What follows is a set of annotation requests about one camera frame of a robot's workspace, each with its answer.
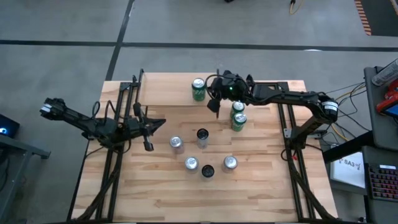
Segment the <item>paper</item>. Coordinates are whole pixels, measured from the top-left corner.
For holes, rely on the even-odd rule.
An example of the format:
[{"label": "paper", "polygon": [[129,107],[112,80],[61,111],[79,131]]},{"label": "paper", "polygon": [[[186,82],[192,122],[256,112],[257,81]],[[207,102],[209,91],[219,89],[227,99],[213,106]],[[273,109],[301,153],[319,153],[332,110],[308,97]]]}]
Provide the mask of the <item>paper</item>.
[{"label": "paper", "polygon": [[356,152],[330,164],[330,179],[365,188],[362,152]]}]

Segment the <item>wooden tabletop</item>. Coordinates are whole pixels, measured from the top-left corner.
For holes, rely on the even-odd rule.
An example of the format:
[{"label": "wooden tabletop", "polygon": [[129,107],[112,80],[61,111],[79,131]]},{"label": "wooden tabletop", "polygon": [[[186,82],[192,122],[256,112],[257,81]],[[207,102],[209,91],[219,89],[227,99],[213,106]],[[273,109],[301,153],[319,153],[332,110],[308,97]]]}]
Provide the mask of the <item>wooden tabletop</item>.
[{"label": "wooden tabletop", "polygon": [[[284,149],[277,105],[247,106],[248,121],[241,132],[231,130],[230,101],[223,101],[220,117],[206,108],[207,100],[192,100],[191,82],[210,73],[145,73],[139,101],[149,106],[148,117],[166,118],[167,122],[151,138],[154,151],[144,150],[142,138],[133,140],[123,157],[114,221],[116,222],[289,222],[297,221],[287,163],[280,158]],[[301,80],[287,81],[290,90],[304,91]],[[105,82],[101,94],[103,116],[106,101],[116,104],[120,82]],[[311,112],[294,106],[298,124]],[[210,133],[208,147],[196,146],[196,131]],[[173,135],[184,140],[185,152],[174,154],[169,141]],[[312,139],[307,141],[319,146]],[[99,148],[91,142],[88,152]],[[226,156],[238,159],[231,174],[221,170]],[[329,213],[337,217],[335,203],[322,153],[314,148],[303,150],[310,188]],[[185,170],[188,156],[198,158],[200,168],[215,168],[212,181],[203,181],[200,172]],[[103,175],[106,150],[85,161],[72,218],[82,214],[98,193]],[[108,211],[106,198],[103,215]],[[305,200],[302,199],[305,216]]]}]

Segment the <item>concrete floor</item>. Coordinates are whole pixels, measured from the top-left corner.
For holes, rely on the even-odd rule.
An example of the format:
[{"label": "concrete floor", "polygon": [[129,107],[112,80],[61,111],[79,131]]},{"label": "concrete floor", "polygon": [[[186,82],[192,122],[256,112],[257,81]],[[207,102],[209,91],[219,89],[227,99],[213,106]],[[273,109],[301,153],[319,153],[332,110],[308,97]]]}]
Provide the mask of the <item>concrete floor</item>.
[{"label": "concrete floor", "polygon": [[[0,39],[116,41],[128,0],[0,2]],[[354,1],[306,0],[289,16],[289,1],[136,0],[125,42],[325,45],[398,47],[394,37],[363,32]],[[0,45],[0,113],[20,122],[18,139],[52,151],[33,158],[11,218],[28,223],[61,222],[67,217],[87,141],[80,131],[40,117],[46,97],[64,98],[89,114],[101,92],[113,47]],[[304,80],[308,90],[330,91],[361,82],[363,68],[398,57],[383,52],[122,48],[113,80],[147,72],[231,70],[261,80]],[[338,96],[344,91],[332,94]],[[353,117],[370,128],[366,95],[355,98]],[[349,103],[346,112],[353,110]],[[358,135],[348,119],[339,123]],[[364,216],[360,195],[334,190],[339,217]]]}]

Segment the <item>blue light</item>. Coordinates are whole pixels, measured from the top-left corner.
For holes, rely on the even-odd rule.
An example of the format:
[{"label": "blue light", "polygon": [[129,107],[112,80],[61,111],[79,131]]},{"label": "blue light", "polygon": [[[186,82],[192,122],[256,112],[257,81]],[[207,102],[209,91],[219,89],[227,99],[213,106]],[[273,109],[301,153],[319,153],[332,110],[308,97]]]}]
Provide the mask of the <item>blue light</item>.
[{"label": "blue light", "polygon": [[0,128],[0,133],[7,134],[8,130],[6,128]]}]

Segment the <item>black can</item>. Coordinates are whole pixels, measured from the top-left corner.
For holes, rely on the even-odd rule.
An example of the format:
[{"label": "black can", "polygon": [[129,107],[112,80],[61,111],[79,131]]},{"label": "black can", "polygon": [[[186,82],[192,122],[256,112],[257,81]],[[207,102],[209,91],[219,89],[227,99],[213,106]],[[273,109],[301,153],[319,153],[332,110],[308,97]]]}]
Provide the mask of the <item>black can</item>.
[{"label": "black can", "polygon": [[205,149],[209,141],[209,132],[201,128],[197,132],[197,144],[200,149]]},{"label": "black can", "polygon": [[211,165],[205,165],[201,169],[201,174],[204,181],[210,181],[214,176],[214,168]]}]

